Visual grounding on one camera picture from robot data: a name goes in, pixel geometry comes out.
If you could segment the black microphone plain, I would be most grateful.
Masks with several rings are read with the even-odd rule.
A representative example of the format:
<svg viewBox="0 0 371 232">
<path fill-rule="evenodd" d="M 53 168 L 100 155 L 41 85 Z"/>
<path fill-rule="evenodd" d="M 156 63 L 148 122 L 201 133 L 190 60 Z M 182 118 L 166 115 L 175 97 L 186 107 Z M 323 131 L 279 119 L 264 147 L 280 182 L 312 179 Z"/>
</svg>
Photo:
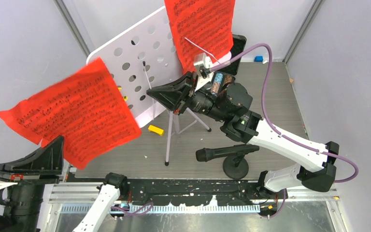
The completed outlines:
<svg viewBox="0 0 371 232">
<path fill-rule="evenodd" d="M 208 162 L 228 156 L 244 156 L 252 152 L 257 152 L 259 149 L 260 147 L 257 145 L 234 145 L 215 149 L 202 148 L 196 151 L 196 159 L 198 162 Z"/>
</svg>

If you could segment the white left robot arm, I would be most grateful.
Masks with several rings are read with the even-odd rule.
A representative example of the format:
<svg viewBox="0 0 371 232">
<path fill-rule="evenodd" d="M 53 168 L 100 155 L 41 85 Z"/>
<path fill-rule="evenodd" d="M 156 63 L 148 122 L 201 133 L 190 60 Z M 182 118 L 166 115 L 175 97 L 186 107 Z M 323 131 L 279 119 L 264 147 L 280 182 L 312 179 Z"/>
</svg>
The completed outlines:
<svg viewBox="0 0 371 232">
<path fill-rule="evenodd" d="M 113 205 L 125 202 L 122 174 L 77 180 L 63 158 L 64 138 L 0 164 L 0 232 L 96 232 Z"/>
</svg>

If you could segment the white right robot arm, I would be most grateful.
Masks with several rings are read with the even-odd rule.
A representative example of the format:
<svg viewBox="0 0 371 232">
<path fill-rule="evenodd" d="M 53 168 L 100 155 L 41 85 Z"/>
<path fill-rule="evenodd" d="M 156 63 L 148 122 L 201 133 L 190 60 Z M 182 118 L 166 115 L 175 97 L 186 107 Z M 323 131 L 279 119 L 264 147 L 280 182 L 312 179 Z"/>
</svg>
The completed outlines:
<svg viewBox="0 0 371 232">
<path fill-rule="evenodd" d="M 260 197 L 266 199 L 275 192 L 297 186 L 317 192 L 330 190 L 336 177 L 336 159 L 326 156 L 326 152 L 337 155 L 337 143 L 314 143 L 270 126 L 264 116 L 250 110 L 253 98 L 232 75 L 216 72 L 212 81 L 201 88 L 196 88 L 196 82 L 197 74 L 187 72 L 180 79 L 146 93 L 175 115 L 191 110 L 221 122 L 221 131 L 237 143 L 233 147 L 200 149 L 196 152 L 198 161 L 209 161 L 227 153 L 245 155 L 248 148 L 263 147 L 293 160 L 295 165 L 263 171 L 256 186 Z"/>
</svg>

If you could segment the lilac tripod music stand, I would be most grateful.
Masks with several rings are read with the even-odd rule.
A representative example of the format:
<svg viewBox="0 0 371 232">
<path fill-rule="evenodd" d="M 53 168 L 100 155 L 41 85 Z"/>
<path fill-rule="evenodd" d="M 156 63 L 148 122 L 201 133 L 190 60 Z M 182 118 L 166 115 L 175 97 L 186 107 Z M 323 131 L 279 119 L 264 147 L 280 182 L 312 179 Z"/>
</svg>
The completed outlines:
<svg viewBox="0 0 371 232">
<path fill-rule="evenodd" d="M 91 52 L 87 63 L 101 58 L 127 97 L 127 105 L 140 128 L 166 108 L 146 90 L 179 79 L 182 65 L 176 54 L 164 6 Z"/>
</svg>

